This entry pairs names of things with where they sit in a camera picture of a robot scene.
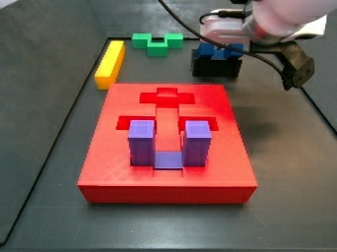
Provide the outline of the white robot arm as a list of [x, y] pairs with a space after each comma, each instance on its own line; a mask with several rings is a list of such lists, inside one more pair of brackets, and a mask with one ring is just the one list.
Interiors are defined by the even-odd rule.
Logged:
[[201, 18], [200, 32], [219, 43], [270, 46], [303, 35], [323, 35], [326, 16], [335, 9], [337, 0], [245, 0], [243, 19], [219, 17], [220, 9], [212, 10]]

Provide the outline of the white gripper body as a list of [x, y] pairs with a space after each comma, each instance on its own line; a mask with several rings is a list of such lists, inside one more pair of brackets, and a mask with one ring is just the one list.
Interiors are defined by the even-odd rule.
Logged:
[[249, 40], [241, 28], [244, 17], [244, 11], [239, 9], [209, 11], [199, 17], [200, 35], [220, 44], [247, 47]]

